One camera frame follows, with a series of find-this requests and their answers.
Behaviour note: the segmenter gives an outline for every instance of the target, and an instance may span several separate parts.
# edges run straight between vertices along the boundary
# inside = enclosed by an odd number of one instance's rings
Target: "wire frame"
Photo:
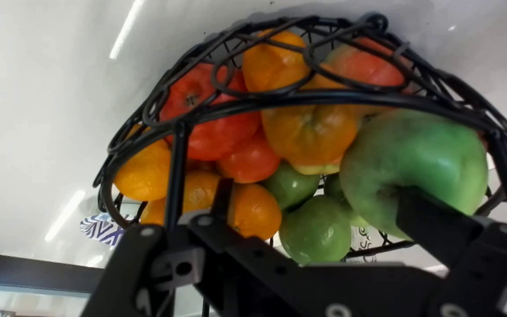
[[[400,37],[390,33],[388,26],[388,17],[383,14],[367,14],[358,21],[319,16],[281,17],[261,23],[244,23],[212,35],[205,42],[191,47],[161,77],[149,98],[135,111],[133,116],[129,116],[129,119],[112,139],[110,156],[103,163],[103,169],[94,183],[101,188],[101,208],[110,211],[115,222],[119,222],[122,227],[138,223],[147,202],[142,204],[140,213],[135,218],[127,220],[122,216],[120,206],[124,197],[115,197],[113,193],[115,174],[131,156],[154,141],[164,139],[166,135],[175,135],[166,213],[166,225],[168,229],[173,229],[182,215],[184,204],[187,142],[191,130],[198,123],[270,107],[291,107],[302,104],[365,104],[427,111],[480,130],[488,142],[488,151],[494,156],[501,178],[501,186],[494,190],[488,188],[488,199],[478,209],[478,215],[488,216],[492,209],[507,200],[507,118],[471,84],[429,63],[409,45],[409,42],[404,42]],[[302,35],[307,45],[296,47],[272,38],[275,33],[284,30]],[[369,47],[356,40],[360,37],[372,38],[393,53]],[[311,72],[300,81],[272,91],[251,93],[230,88],[233,72],[242,67],[244,53],[261,42],[304,54],[307,65],[311,65]],[[397,86],[376,86],[323,68],[323,58],[340,44],[363,49],[392,63],[404,74],[404,82]],[[171,86],[198,63],[214,65],[210,81],[214,82],[216,91],[191,112],[175,119],[163,119],[161,109],[170,97]],[[228,68],[228,75],[224,81],[219,81],[219,70],[223,67]],[[342,82],[346,88],[305,90],[304,86],[316,74]],[[214,107],[214,100],[223,93],[231,95],[233,100],[217,104],[217,107]],[[381,246],[351,250],[348,257],[372,255],[413,246],[411,241],[393,243],[388,234],[381,232],[381,236],[385,239]]]

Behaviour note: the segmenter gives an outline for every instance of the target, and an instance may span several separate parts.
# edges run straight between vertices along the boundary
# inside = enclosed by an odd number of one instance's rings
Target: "green fruit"
[[[369,223],[397,225],[397,186],[420,186],[473,215],[488,186],[487,151],[476,130],[443,116],[397,109],[365,125],[346,153],[340,185]]]
[[[302,174],[288,162],[282,162],[277,172],[265,181],[265,186],[274,193],[282,209],[288,209],[314,195],[319,183],[319,174]]]
[[[349,215],[328,195],[312,197],[286,215],[279,234],[286,252],[300,264],[337,262],[353,241]]]
[[[335,197],[340,204],[342,209],[349,215],[349,222],[353,223],[353,227],[367,227],[369,223],[365,222],[365,218],[362,218],[353,206],[349,204],[349,200],[344,195],[344,190],[340,186],[340,174],[330,174],[326,176],[325,181],[325,195]]]

